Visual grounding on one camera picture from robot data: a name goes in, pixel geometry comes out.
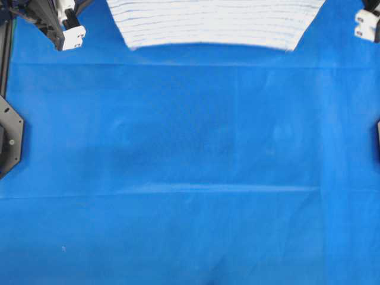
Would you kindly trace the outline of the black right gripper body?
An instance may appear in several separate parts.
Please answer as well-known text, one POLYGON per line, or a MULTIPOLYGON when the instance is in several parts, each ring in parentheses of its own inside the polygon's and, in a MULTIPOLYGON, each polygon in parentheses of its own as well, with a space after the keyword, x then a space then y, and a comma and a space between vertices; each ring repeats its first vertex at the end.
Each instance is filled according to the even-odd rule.
POLYGON ((363 9, 355 15, 354 35, 363 40, 379 43, 379 0, 363 0, 363 9))

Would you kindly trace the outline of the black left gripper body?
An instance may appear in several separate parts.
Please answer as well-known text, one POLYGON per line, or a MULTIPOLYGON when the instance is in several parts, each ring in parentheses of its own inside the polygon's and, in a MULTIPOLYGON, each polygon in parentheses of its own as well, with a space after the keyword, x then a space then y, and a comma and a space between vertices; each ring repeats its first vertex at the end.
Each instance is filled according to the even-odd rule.
POLYGON ((34 24, 58 51, 82 46, 86 29, 78 16, 90 4, 88 1, 12 1, 11 14, 34 24))

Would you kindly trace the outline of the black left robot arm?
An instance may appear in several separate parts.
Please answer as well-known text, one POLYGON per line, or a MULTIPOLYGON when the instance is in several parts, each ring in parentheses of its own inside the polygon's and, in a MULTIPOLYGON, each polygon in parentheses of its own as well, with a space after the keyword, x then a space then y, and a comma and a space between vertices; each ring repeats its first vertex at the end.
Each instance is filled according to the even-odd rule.
POLYGON ((81 47, 86 29, 78 15, 91 1, 1 1, 1 177, 20 160, 23 144, 23 118, 5 96, 14 36, 15 19, 34 25, 58 51, 81 47))

